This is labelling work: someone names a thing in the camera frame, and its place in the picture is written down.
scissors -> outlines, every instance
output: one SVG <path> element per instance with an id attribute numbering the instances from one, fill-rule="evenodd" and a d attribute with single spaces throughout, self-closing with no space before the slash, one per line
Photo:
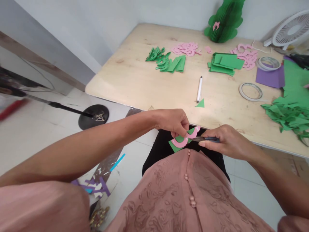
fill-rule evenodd
<path id="1" fill-rule="evenodd" d="M 212 142 L 215 142 L 215 143 L 220 143 L 220 140 L 217 137 L 204 138 L 204 137 L 201 137 L 201 136 L 197 136 L 197 137 L 195 137 L 194 139 L 191 139 L 191 140 L 196 141 L 196 142 L 208 140 L 208 141 L 212 141 Z"/>

pink blouse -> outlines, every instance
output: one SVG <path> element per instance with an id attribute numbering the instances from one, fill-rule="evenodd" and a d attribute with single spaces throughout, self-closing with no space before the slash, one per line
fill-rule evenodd
<path id="1" fill-rule="evenodd" d="M 89 231 L 89 198 L 55 181 L 0 188 L 1 231 Z M 273 231 L 234 195 L 204 154 L 183 149 L 150 167 L 106 229 L 115 231 Z M 285 216 L 278 231 L 309 231 Z"/>

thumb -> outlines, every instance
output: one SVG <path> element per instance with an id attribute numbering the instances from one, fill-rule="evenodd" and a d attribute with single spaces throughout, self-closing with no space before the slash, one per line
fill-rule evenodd
<path id="1" fill-rule="evenodd" d="M 211 142 L 211 141 L 200 141 L 199 145 L 201 147 L 205 147 L 209 150 L 213 150 L 213 151 L 217 151 L 219 153 L 222 153 L 222 147 L 224 146 L 222 143 L 215 143 L 215 142 Z"/>
<path id="2" fill-rule="evenodd" d="M 179 124 L 179 126 L 177 127 L 175 132 L 178 133 L 182 137 L 186 137 L 186 135 L 187 135 L 187 130 L 185 128 L 183 128 L 183 126 L 181 124 Z"/>

pink sleeve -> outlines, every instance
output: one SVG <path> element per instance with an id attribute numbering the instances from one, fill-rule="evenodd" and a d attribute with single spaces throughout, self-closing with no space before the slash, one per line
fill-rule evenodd
<path id="1" fill-rule="evenodd" d="M 0 231 L 90 231 L 88 194 L 57 181 L 2 187 Z"/>

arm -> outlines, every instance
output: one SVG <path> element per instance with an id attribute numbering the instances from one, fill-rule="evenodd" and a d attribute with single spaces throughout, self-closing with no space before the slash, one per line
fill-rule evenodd
<path id="1" fill-rule="evenodd" d="M 189 122 L 181 109 L 153 110 L 90 128 L 46 147 L 12 168 L 0 177 L 0 187 L 47 180 L 71 182 L 153 128 L 185 136 Z"/>
<path id="2" fill-rule="evenodd" d="M 284 170 L 229 125 L 207 130 L 202 136 L 217 137 L 220 143 L 203 141 L 199 145 L 231 158 L 248 161 L 287 215 L 309 219 L 309 186 L 298 176 Z"/>

